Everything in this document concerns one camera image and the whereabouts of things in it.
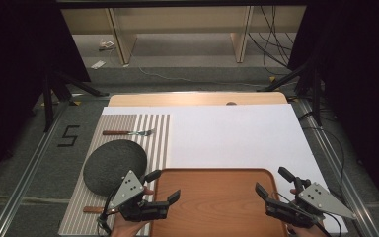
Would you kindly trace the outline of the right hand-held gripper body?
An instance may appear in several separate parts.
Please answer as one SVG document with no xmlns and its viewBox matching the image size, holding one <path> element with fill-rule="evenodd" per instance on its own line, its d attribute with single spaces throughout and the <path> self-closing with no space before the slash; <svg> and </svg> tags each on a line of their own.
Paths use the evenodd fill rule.
<svg viewBox="0 0 379 237">
<path fill-rule="evenodd" d="M 264 202 L 266 215 L 301 228 L 319 224 L 325 219 L 325 214 L 356 218 L 355 213 L 318 183 L 297 191 L 295 200 L 290 202 L 271 198 L 264 191 Z"/>
</svg>

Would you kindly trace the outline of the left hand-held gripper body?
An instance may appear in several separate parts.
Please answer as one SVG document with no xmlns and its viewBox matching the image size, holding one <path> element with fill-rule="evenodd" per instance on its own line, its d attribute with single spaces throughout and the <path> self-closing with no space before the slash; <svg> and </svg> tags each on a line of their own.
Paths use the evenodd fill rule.
<svg viewBox="0 0 379 237">
<path fill-rule="evenodd" d="M 167 201 L 149 202 L 143 198 L 145 176 L 138 178 L 132 170 L 129 170 L 122 178 L 121 184 L 114 189 L 107 208 L 117 209 L 117 213 L 120 213 L 126 221 L 166 219 L 170 206 Z"/>
</svg>

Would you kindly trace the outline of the dark grey round plate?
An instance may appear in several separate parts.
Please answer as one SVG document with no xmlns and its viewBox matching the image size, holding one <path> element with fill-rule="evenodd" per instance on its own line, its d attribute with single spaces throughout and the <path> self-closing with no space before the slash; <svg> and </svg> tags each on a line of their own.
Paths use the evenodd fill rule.
<svg viewBox="0 0 379 237">
<path fill-rule="evenodd" d="M 126 139 L 113 140 L 92 152 L 83 168 L 83 180 L 91 192 L 107 197 L 129 170 L 141 177 L 146 167 L 147 155 L 139 144 Z"/>
</svg>

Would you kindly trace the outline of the striped beige placemat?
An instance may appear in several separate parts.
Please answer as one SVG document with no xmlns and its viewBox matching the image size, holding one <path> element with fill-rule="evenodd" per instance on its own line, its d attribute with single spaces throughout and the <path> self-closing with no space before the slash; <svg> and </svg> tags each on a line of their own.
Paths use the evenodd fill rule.
<svg viewBox="0 0 379 237">
<path fill-rule="evenodd" d="M 166 167 L 171 115 L 101 115 L 85 160 L 101 145 L 116 139 L 128 139 L 138 143 L 147 154 L 146 173 Z M 149 136 L 103 135 L 104 130 L 153 130 Z M 97 213 L 84 213 L 86 206 L 98 207 L 106 198 L 91 192 L 79 174 L 73 195 L 59 226 L 60 237 L 99 237 L 104 233 L 97 228 Z"/>
</svg>

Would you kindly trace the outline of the brown wooden tray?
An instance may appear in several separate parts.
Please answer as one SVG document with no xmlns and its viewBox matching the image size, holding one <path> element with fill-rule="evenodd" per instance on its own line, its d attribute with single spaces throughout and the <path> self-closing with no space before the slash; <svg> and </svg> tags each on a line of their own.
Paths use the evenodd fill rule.
<svg viewBox="0 0 379 237">
<path fill-rule="evenodd" d="M 265 214 L 255 191 L 276 191 L 266 169 L 166 169 L 156 181 L 154 199 L 175 191 L 180 199 L 168 217 L 151 223 L 150 237 L 288 237 L 285 225 Z"/>
</svg>

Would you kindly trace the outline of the white board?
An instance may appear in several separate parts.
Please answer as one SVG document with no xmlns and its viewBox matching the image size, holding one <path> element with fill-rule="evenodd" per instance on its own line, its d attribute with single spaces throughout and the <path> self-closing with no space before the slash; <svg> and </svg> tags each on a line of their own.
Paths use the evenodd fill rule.
<svg viewBox="0 0 379 237">
<path fill-rule="evenodd" d="M 326 183 L 289 104 L 106 107 L 103 113 L 169 116 L 168 168 L 265 168 L 285 197 L 292 185 L 277 174 L 281 166 Z"/>
</svg>

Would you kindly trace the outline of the light wooden table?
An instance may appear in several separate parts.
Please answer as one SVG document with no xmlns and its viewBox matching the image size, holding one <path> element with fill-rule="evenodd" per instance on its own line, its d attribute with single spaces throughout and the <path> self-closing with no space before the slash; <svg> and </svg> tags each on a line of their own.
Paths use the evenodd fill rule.
<svg viewBox="0 0 379 237">
<path fill-rule="evenodd" d="M 286 104 L 280 92 L 171 92 L 111 96 L 109 107 L 168 107 Z"/>
</svg>

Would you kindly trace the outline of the black metal stand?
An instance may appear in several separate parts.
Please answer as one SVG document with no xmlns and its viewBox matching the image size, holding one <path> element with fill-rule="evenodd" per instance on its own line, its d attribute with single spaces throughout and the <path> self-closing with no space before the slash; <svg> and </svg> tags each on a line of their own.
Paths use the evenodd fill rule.
<svg viewBox="0 0 379 237">
<path fill-rule="evenodd" d="M 73 86 L 82 89 L 83 91 L 96 97 L 106 97 L 108 95 L 108 93 L 99 91 L 72 77 L 71 75 L 68 75 L 66 72 L 63 72 L 58 68 L 50 67 L 46 70 L 42 79 L 42 94 L 45 111 L 45 132 L 48 132 L 50 130 L 54 122 L 52 95 L 55 95 L 56 98 L 61 102 L 69 101 L 73 97 L 72 93 L 67 88 L 67 84 L 72 84 Z"/>
<path fill-rule="evenodd" d="M 320 93 L 321 80 L 318 67 L 315 62 L 306 62 L 297 69 L 283 76 L 280 80 L 271 83 L 269 86 L 260 89 L 260 92 L 272 92 L 277 88 L 287 84 L 289 81 L 298 77 L 294 92 L 297 96 L 305 95 L 308 91 L 312 92 L 312 111 L 311 115 L 318 126 L 322 125 L 320 116 Z"/>
</svg>

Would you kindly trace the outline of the black curtain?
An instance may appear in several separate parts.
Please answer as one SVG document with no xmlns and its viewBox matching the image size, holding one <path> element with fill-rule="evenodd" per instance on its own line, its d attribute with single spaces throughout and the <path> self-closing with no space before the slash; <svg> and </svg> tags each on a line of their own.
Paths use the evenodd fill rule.
<svg viewBox="0 0 379 237">
<path fill-rule="evenodd" d="M 322 61 L 325 94 L 379 190 L 379 0 L 311 0 L 289 67 L 309 58 L 335 13 L 341 15 Z"/>
<path fill-rule="evenodd" d="M 54 70 L 90 80 L 56 0 L 0 0 L 0 162 Z"/>
</svg>

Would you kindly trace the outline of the crumpled white paper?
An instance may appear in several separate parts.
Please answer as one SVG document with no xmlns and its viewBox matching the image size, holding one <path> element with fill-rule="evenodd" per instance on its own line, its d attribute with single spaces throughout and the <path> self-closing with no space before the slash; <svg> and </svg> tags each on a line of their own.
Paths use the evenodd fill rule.
<svg viewBox="0 0 379 237">
<path fill-rule="evenodd" d="M 105 50 L 111 50 L 115 49 L 115 44 L 112 41 L 104 41 L 103 39 L 100 40 L 99 44 L 99 51 L 105 51 Z"/>
</svg>

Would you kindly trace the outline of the beige desk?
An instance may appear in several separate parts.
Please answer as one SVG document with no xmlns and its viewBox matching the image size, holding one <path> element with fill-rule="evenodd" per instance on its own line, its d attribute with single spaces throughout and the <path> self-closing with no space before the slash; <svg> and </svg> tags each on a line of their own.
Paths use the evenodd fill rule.
<svg viewBox="0 0 379 237">
<path fill-rule="evenodd" d="M 130 61 L 139 34 L 228 33 L 235 58 L 245 57 L 249 33 L 299 30 L 304 6 L 160 7 L 65 9 L 62 15 L 73 35 L 112 35 L 121 64 Z"/>
</svg>

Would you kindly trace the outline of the metal floor rail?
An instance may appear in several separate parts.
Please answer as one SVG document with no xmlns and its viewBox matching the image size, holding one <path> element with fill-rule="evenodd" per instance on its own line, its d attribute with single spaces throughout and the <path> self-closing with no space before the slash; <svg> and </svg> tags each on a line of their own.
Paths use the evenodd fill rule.
<svg viewBox="0 0 379 237">
<path fill-rule="evenodd" d="M 11 223 L 21 206 L 23 197 L 30 187 L 43 156 L 49 146 L 54 131 L 57 129 L 60 118 L 68 108 L 68 102 L 60 102 L 55 108 L 55 115 L 50 121 L 50 125 L 42 130 L 37 139 L 34 153 L 29 157 L 29 162 L 23 170 L 22 176 L 17 182 L 17 186 L 8 196 L 2 211 L 0 212 L 0 237 L 5 237 Z"/>
<path fill-rule="evenodd" d="M 379 192 L 358 162 L 341 126 L 328 108 L 322 109 L 322 125 L 318 126 L 307 99 L 295 99 L 292 106 L 329 190 L 357 215 L 355 220 L 344 219 L 349 236 L 379 237 L 373 212 L 379 204 Z"/>
</svg>

